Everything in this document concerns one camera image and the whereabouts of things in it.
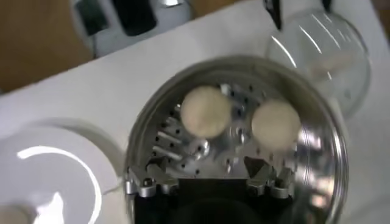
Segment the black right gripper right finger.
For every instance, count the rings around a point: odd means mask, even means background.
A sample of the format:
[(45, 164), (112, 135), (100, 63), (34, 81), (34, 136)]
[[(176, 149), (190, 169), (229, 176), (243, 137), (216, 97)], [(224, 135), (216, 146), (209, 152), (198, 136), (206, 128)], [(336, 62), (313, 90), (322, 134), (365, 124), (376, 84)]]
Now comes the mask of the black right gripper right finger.
[(244, 157), (244, 165), (249, 174), (247, 187), (256, 197), (269, 193), (273, 198), (287, 199), (291, 196), (290, 187), (293, 184), (294, 172), (288, 167), (282, 167), (277, 173), (275, 168), (263, 159)]

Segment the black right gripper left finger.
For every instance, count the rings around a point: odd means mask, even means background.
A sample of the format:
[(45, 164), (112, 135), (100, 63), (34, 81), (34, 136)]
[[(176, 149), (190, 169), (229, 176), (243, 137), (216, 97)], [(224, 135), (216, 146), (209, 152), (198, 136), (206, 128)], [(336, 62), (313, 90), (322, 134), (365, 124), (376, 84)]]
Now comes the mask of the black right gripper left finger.
[(151, 158), (145, 166), (128, 165), (124, 190), (127, 195), (142, 198), (154, 197), (158, 192), (173, 195), (179, 188), (179, 180), (166, 173), (165, 156)]

